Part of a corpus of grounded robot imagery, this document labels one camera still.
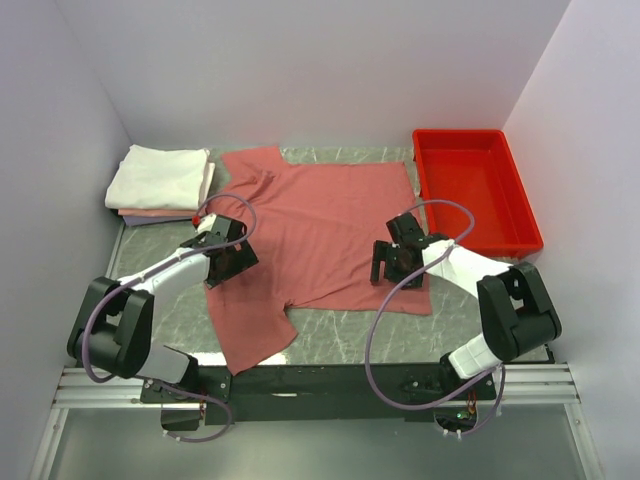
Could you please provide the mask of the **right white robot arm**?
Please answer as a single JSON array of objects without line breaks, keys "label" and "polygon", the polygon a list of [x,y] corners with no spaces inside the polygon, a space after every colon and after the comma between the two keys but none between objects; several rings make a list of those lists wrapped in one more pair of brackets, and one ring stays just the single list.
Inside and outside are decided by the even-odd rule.
[{"label": "right white robot arm", "polygon": [[385,279],[395,290],[418,289],[426,276],[435,276],[475,298],[480,312],[480,334],[403,383],[411,400],[460,399],[474,378],[561,335],[553,302],[532,264],[493,260],[443,234],[427,234],[410,212],[386,226],[391,239],[374,243],[372,283]]}]

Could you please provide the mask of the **pink red t shirt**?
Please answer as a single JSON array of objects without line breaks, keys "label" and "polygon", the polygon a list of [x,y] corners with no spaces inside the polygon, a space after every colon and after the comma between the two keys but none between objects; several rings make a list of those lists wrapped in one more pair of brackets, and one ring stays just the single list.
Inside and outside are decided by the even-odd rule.
[{"label": "pink red t shirt", "polygon": [[415,201],[401,162],[290,164],[276,147],[224,153],[225,197],[209,211],[245,224],[257,265],[206,293],[230,372],[288,347],[297,330],[285,310],[377,309],[390,283],[370,282],[373,244]]}]

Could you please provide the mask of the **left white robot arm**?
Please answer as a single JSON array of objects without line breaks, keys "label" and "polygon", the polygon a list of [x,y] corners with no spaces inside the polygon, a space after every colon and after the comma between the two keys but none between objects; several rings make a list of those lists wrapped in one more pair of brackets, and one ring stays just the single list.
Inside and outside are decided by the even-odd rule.
[{"label": "left white robot arm", "polygon": [[67,340],[68,355],[97,383],[137,377],[164,384],[176,401],[193,399],[202,392],[198,361],[153,343],[155,310],[193,285],[213,289],[255,266],[248,242],[254,228],[223,215],[198,217],[195,236],[166,259],[120,279],[94,279]]}]

